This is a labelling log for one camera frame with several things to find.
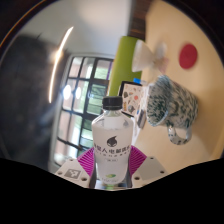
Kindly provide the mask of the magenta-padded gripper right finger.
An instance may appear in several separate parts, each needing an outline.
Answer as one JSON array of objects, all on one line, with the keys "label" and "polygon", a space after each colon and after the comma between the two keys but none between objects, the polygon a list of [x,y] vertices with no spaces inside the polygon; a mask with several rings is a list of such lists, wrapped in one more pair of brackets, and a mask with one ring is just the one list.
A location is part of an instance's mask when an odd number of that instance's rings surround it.
[{"label": "magenta-padded gripper right finger", "polygon": [[162,164],[154,157],[147,157],[138,148],[132,146],[127,172],[127,186],[140,188],[168,175]]}]

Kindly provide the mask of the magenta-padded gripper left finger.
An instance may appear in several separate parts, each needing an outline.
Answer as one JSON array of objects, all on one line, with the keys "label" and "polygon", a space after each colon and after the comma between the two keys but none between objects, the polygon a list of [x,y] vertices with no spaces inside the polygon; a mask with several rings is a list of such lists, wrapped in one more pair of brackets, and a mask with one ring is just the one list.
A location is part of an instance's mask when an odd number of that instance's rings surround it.
[{"label": "magenta-padded gripper left finger", "polygon": [[97,179],[94,149],[90,148],[77,159],[69,158],[55,174],[81,187],[93,189]]}]

